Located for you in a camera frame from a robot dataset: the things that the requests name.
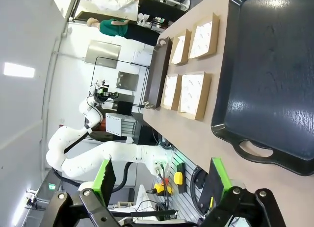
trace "person in green shirt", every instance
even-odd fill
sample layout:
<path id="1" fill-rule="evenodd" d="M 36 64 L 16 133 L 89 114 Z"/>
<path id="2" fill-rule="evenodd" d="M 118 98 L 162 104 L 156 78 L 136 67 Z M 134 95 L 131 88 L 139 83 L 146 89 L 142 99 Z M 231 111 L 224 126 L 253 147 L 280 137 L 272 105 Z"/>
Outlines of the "person in green shirt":
<path id="1" fill-rule="evenodd" d="M 119 21 L 110 19 L 99 22 L 97 19 L 89 18 L 87 20 L 87 26 L 96 27 L 101 33 L 108 36 L 120 36 L 150 46 L 155 46 L 159 37 L 159 33 L 152 31 L 149 28 L 131 24 L 129 23 L 129 20 Z"/>

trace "green shirt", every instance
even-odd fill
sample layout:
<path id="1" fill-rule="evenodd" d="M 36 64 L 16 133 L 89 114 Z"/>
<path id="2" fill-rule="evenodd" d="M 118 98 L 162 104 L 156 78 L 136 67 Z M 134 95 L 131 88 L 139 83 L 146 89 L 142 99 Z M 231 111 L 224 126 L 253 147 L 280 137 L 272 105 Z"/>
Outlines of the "green shirt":
<path id="1" fill-rule="evenodd" d="M 111 21 L 118 21 L 118 20 L 111 19 L 111 20 L 101 21 L 100 32 L 111 37 L 114 37 L 114 36 L 123 37 L 127 33 L 128 25 L 112 25 Z"/>

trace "tray handle hole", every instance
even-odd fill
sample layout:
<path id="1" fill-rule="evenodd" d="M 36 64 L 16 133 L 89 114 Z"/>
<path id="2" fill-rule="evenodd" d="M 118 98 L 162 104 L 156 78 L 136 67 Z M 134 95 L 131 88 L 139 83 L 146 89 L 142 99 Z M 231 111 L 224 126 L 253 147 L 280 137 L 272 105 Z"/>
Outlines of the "tray handle hole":
<path id="1" fill-rule="evenodd" d="M 273 154 L 273 150 L 259 148 L 250 141 L 243 141 L 240 143 L 240 147 L 247 153 L 258 157 L 270 157 Z"/>

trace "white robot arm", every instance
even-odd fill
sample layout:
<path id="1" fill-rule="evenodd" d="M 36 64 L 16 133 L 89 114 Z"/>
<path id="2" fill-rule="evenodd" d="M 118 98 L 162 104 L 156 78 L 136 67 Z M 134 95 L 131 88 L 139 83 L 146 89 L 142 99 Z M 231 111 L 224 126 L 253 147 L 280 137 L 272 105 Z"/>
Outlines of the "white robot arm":
<path id="1" fill-rule="evenodd" d="M 75 178 L 95 168 L 99 168 L 103 160 L 111 157 L 112 161 L 130 161 L 144 163 L 151 174 L 162 174 L 161 164 L 166 168 L 170 161 L 171 151 L 160 146 L 145 146 L 119 142 L 103 144 L 68 159 L 66 152 L 83 140 L 92 129 L 103 120 L 101 112 L 95 107 L 97 102 L 90 96 L 84 100 L 79 111 L 89 121 L 82 129 L 76 130 L 68 126 L 60 127 L 49 141 L 46 160 L 50 166 L 67 176 Z"/>

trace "black pants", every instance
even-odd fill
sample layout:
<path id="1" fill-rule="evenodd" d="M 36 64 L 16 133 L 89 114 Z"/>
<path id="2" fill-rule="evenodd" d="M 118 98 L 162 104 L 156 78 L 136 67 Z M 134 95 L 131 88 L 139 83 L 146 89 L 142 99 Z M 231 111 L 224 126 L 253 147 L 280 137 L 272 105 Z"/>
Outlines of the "black pants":
<path id="1" fill-rule="evenodd" d="M 160 17 L 167 21 L 175 22 L 185 14 L 185 11 L 157 0 L 140 0 L 138 13 L 150 15 L 152 17 Z"/>
<path id="2" fill-rule="evenodd" d="M 128 24 L 128 30 L 124 37 L 154 47 L 157 44 L 159 33 L 154 32 L 146 27 Z"/>

